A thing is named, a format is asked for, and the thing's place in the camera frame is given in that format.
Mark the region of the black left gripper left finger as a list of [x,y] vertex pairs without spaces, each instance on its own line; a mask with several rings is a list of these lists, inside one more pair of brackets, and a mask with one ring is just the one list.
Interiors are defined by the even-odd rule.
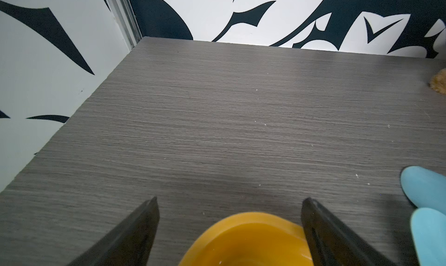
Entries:
[[145,266],[154,243],[160,211],[157,198],[143,202],[70,266]]

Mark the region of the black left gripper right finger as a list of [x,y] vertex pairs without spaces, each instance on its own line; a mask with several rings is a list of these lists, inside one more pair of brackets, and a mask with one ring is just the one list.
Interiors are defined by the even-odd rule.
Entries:
[[301,220],[315,266],[393,266],[320,202],[302,204]]

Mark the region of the light blue pointed trowel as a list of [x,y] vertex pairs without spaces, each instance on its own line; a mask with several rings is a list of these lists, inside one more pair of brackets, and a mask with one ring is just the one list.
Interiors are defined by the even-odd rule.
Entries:
[[410,228],[420,266],[446,264],[446,216],[434,209],[419,208],[411,216]]

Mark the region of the light blue round shovel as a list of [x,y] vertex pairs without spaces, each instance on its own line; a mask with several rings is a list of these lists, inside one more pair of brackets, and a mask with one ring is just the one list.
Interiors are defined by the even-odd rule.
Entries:
[[409,166],[400,175],[405,196],[417,208],[430,208],[446,214],[446,177],[419,166]]

